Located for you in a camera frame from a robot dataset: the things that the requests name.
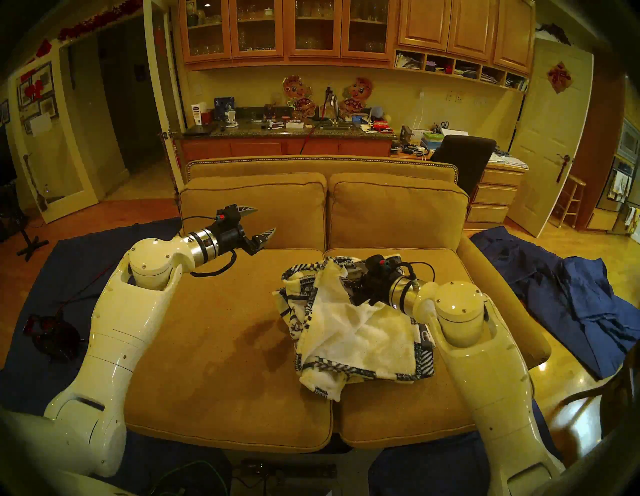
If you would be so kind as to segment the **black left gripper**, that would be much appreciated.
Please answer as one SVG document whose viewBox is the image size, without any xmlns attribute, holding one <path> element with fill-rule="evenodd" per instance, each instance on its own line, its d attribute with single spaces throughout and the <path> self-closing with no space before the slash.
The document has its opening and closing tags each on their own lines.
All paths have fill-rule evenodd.
<svg viewBox="0 0 640 496">
<path fill-rule="evenodd" d="M 241 217 L 256 213 L 257 209 L 246 205 L 238 205 L 237 211 Z M 216 255 L 224 255 L 232 250 L 242 250 L 249 255 L 255 255 L 263 250 L 276 232 L 276 228 L 271 228 L 263 233 L 254 235 L 251 239 L 247 237 L 240 224 L 234 226 L 212 225 L 212 235 L 215 238 Z"/>
</svg>

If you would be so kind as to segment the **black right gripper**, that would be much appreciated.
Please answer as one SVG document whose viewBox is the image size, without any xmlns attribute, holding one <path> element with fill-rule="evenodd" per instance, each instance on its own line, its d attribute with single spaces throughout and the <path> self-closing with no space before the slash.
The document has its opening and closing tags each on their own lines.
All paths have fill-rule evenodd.
<svg viewBox="0 0 640 496">
<path fill-rule="evenodd" d="M 376 303 L 391 306 L 390 294 L 396 283 L 396 270 L 368 271 L 362 280 L 350 280 L 351 293 L 356 295 L 356 307 L 367 304 L 370 307 Z"/>
</svg>

